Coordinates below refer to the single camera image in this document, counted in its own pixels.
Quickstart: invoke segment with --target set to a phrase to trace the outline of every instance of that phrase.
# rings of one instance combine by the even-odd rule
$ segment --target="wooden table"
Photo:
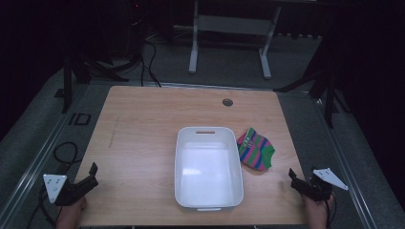
[[[233,105],[226,107],[229,98]],[[194,212],[175,200],[177,135],[187,126],[230,128],[236,138],[249,127],[275,148],[265,173],[242,167],[245,197],[222,212]],[[278,97],[273,92],[140,88],[111,89],[77,180],[98,165],[99,185],[86,197],[82,226],[261,225],[305,223],[288,169],[303,177]]]

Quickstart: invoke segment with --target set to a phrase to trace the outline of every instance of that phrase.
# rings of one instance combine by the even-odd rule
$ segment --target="metal frame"
[[[266,43],[259,49],[260,62],[262,63],[263,77],[271,78],[270,67],[267,60],[267,52],[270,46],[271,38],[277,25],[281,7],[277,7],[273,19],[245,19],[234,17],[221,17],[210,15],[199,15],[199,1],[194,1],[194,25],[193,25],[193,46],[191,48],[190,65],[188,71],[196,73],[197,60],[199,54],[198,32],[199,31],[221,31],[244,34],[265,35]]]

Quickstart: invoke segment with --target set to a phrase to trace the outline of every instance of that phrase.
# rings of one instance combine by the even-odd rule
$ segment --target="white plastic bin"
[[[185,127],[179,131],[175,196],[182,207],[199,211],[222,210],[241,203],[241,163],[230,129]]]

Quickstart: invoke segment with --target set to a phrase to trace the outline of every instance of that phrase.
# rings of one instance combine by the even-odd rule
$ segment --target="person's hand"
[[[307,214],[308,225],[310,229],[325,229],[328,221],[328,208],[325,201],[314,201],[311,198],[303,196],[305,212]],[[333,196],[330,196],[328,205],[332,208],[334,203]]]
[[[63,206],[57,208],[57,213],[59,214],[56,220],[57,229],[74,229],[77,228],[81,211],[86,207],[87,200],[85,197],[81,198],[71,206]]]

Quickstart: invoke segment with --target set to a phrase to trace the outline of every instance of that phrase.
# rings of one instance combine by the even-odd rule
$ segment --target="rainbow fabric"
[[[253,128],[237,140],[239,158],[248,167],[264,171],[271,167],[271,157],[275,150],[270,141],[256,133]]]

